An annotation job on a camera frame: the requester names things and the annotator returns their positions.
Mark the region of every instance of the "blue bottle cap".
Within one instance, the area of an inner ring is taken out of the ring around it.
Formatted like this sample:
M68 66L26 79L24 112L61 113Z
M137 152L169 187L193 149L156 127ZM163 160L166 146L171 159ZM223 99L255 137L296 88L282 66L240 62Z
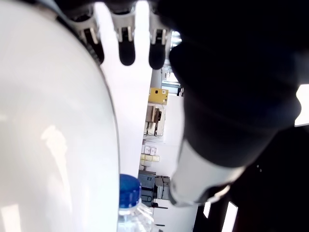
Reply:
M120 174L119 208L136 206L140 200L140 195L140 181L133 176Z

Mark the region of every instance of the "plastic bottle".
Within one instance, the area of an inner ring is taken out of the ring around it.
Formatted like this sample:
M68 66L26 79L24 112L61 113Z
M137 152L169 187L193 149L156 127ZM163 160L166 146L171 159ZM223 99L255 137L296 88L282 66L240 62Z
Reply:
M118 232L158 232L151 210L141 203L141 186L133 176L120 174Z

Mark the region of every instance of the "robotic arm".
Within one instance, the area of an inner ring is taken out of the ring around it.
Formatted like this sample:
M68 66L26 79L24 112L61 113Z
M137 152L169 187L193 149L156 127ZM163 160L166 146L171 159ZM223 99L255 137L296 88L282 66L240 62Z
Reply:
M94 2L56 0L69 24L103 62ZM103 2L111 11L120 60L131 65L135 2ZM169 56L186 88L183 142L170 199L177 206L215 202L300 113L296 91L299 80L308 76L308 28L302 20L307 8L282 3L278 9L261 1L207 2L198 7L175 0L149 4L151 67L162 67L171 29L183 40Z

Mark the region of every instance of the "white wall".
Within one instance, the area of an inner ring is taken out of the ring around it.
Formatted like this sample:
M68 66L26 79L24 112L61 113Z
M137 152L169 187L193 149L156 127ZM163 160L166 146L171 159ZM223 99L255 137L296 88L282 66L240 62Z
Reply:
M161 88L162 87L161 69L159 70L153 69L152 75L151 75L150 87L151 88Z
M169 95L168 104L163 107L166 109L163 142L145 143L157 148L160 162L153 162L147 170L156 172L157 175L172 176L177 166L178 152L183 138L183 98Z
M124 66L119 60L118 41L107 7L97 3L96 8L105 54L101 68L110 87L118 124L120 171L137 177L152 73L148 63L149 6L145 1L136 5L136 59L131 66Z
M183 138L184 113L183 98L170 96L166 109L163 142L146 144L158 149L160 162L153 162L148 171L156 172L157 175L172 177L177 167L178 152ZM168 209L154 209L154 222L163 224L164 232L190 232L193 230L197 214L197 206L177 208L169 201L156 199L159 206Z
M174 94L178 93L177 88L163 86L162 89L167 89L169 91L169 93L174 93Z

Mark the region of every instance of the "fluorescent light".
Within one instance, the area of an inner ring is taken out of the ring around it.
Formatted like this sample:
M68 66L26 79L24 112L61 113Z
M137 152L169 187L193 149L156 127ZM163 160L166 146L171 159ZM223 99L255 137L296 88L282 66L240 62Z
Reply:
M206 202L205 203L205 207L204 207L204 211L203 211L203 213L204 213L206 218L208 218L208 216L209 216L210 209L211 209L211 203L210 202Z
M236 219L236 214L237 214L238 207L235 206L233 203L229 202L227 205L227 211L222 227L222 232L232 232L235 219Z

